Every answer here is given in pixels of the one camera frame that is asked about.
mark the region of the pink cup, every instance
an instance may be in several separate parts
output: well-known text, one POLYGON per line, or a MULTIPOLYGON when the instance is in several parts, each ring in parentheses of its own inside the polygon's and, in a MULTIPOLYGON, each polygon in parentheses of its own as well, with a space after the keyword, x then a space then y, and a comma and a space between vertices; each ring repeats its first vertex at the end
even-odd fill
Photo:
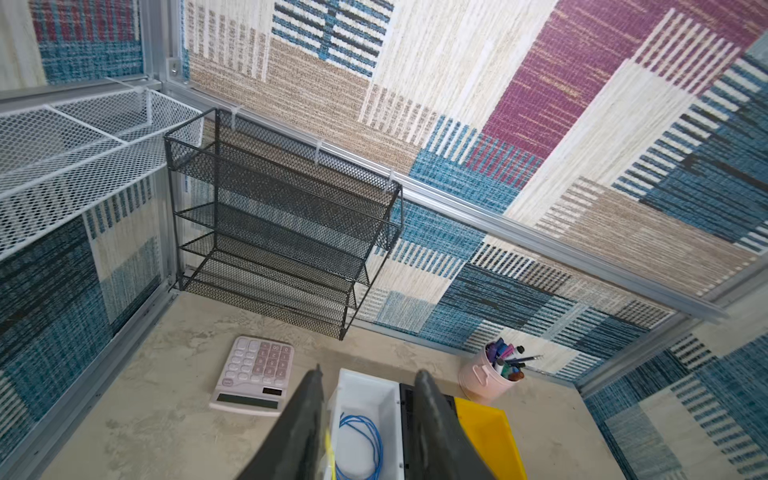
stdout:
POLYGON ((472 361, 458 371, 458 385, 464 395, 476 403, 488 405, 518 382, 511 382, 498 374, 484 350, 472 357, 472 361))

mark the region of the black mesh rack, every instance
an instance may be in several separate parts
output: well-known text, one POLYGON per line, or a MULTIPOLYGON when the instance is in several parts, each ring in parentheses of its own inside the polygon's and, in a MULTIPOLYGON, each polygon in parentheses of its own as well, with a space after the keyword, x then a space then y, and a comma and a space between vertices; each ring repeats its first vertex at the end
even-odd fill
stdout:
POLYGON ((401 185, 230 112, 200 117, 202 147, 165 135, 178 287, 343 339, 385 263, 371 276, 366 261, 402 232, 401 185))

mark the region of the yellow tray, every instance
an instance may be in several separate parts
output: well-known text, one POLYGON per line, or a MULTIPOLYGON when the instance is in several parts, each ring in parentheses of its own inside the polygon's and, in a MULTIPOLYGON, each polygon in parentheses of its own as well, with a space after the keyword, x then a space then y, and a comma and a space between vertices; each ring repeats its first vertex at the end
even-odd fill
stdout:
POLYGON ((454 400, 458 422, 493 475, 498 480, 528 480, 504 411, 460 398, 454 400))

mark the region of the wall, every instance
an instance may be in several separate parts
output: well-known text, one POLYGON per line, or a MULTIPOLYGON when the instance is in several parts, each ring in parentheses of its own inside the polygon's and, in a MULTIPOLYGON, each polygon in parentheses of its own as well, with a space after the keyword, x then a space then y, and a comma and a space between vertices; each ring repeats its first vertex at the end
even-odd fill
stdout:
POLYGON ((135 0, 5 0, 0 90, 144 72, 135 0))
MULTIPOLYGON (((760 2, 181 7, 193 84, 675 289, 768 247, 760 2)), ((671 313, 415 204, 366 302, 470 351, 501 334, 570 380, 671 313)))
POLYGON ((584 401, 627 478, 768 478, 768 286, 584 401))
POLYGON ((0 262, 0 462, 160 284, 156 181, 0 262))

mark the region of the floor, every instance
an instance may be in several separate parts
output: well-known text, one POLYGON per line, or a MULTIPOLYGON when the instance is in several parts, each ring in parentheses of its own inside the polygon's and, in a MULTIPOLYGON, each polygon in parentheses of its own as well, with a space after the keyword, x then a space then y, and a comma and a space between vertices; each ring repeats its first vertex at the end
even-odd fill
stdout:
MULTIPOLYGON (((182 293, 42 478, 235 478, 275 422, 208 408, 238 335, 296 347, 290 393, 319 363, 326 398, 341 367, 409 383, 427 369, 444 393, 462 396, 462 357, 355 327, 339 342, 182 293)), ((529 478, 624 477, 572 387, 529 376, 493 406, 506 411, 529 478)))

